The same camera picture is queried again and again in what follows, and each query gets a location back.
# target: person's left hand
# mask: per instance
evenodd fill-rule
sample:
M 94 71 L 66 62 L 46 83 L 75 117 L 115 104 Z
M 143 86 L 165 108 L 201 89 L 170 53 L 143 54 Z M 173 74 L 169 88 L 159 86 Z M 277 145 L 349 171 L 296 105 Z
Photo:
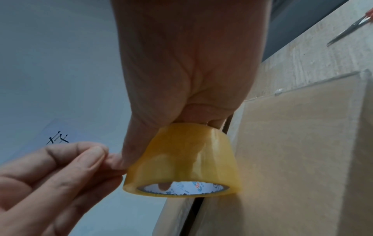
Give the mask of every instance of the person's left hand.
M 1 235 L 68 235 L 122 181 L 101 170 L 107 156 L 99 143 L 50 145 L 0 167 Z

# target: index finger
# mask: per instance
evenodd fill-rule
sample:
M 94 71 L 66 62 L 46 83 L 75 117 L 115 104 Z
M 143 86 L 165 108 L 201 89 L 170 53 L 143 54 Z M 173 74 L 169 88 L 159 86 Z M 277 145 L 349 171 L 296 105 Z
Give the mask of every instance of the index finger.
M 105 145 L 94 142 L 50 145 L 0 167 L 0 177 L 32 184 L 94 146 L 101 146 L 108 153 Z

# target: chinese character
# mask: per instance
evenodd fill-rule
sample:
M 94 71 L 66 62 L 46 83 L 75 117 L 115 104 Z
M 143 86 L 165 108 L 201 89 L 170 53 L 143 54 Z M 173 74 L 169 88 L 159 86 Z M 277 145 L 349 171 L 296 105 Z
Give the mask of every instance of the chinese character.
M 66 137 L 68 135 L 65 135 L 65 137 L 62 138 L 62 133 L 60 133 L 61 131 L 58 131 L 57 134 L 52 138 L 52 137 L 49 137 L 49 142 L 47 142 L 47 144 L 49 144 L 50 142 L 52 142 L 52 144 L 54 144 L 54 142 L 59 138 L 61 141 L 59 143 L 61 143 L 62 141 L 64 141 L 65 143 L 68 143 L 69 141 L 66 140 Z

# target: scissors blade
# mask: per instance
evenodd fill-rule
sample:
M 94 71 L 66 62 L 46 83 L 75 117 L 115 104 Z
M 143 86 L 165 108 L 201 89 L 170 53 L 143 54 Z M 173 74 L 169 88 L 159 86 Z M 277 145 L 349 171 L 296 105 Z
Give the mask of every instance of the scissors blade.
M 354 32 L 355 30 L 357 30 L 361 26 L 363 26 L 366 23 L 368 23 L 369 20 L 370 20 L 370 17 L 363 16 L 358 21 L 356 21 L 354 24 L 352 24 L 350 27 L 348 27 L 345 31 L 343 31 L 342 33 L 340 33 L 339 35 L 337 35 L 326 46 L 328 47 L 328 46 L 332 45 L 333 43 L 339 41 L 340 39 L 346 37 L 347 35 L 351 34 L 352 32 Z

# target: tape roll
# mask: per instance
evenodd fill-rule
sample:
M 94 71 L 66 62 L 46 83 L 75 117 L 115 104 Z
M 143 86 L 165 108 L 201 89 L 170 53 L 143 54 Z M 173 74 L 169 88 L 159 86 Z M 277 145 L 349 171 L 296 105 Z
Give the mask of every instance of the tape roll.
M 158 187 L 171 182 L 167 190 Z M 162 128 L 128 169 L 123 189 L 154 197 L 210 197 L 238 192 L 241 182 L 226 134 L 176 123 Z

